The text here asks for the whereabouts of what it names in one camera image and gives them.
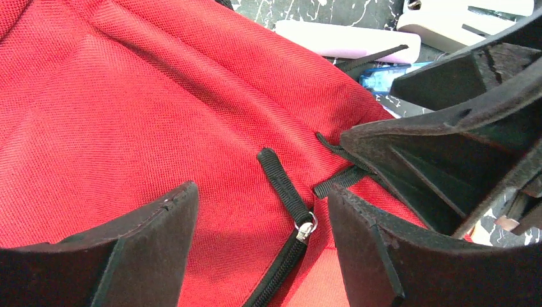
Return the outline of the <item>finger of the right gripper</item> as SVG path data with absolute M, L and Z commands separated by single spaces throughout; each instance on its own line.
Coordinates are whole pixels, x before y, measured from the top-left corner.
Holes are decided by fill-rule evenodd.
M 514 26 L 393 81 L 391 95 L 434 111 L 488 93 L 541 96 L 541 9 Z
M 341 145 L 430 229 L 461 237 L 505 196 L 541 197 L 541 65 L 457 106 L 358 125 Z

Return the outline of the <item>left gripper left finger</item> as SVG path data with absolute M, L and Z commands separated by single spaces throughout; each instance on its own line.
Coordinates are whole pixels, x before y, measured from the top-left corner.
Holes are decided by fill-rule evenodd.
M 155 201 L 50 244 L 1 250 L 2 306 L 176 306 L 199 193 Z

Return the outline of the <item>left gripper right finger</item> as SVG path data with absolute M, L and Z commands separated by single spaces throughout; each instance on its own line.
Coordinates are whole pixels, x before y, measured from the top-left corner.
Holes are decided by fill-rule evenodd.
M 541 244 L 454 239 L 335 186 L 329 217 L 351 306 L 540 306 Z

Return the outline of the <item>red student backpack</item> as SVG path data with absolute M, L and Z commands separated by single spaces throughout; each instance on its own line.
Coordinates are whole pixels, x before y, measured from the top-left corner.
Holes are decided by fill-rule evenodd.
M 215 1 L 1 2 L 1 246 L 57 242 L 186 181 L 199 212 L 180 306 L 241 306 L 293 219 L 273 149 L 319 224 L 272 306 L 347 306 L 326 200 L 337 143 L 388 120 L 326 59 Z

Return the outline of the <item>light blue correction tape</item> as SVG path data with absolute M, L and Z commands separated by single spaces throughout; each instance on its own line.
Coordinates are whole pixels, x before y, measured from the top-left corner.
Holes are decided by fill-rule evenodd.
M 359 83 L 374 95 L 388 95 L 395 79 L 430 63 L 432 61 L 370 68 L 361 73 Z

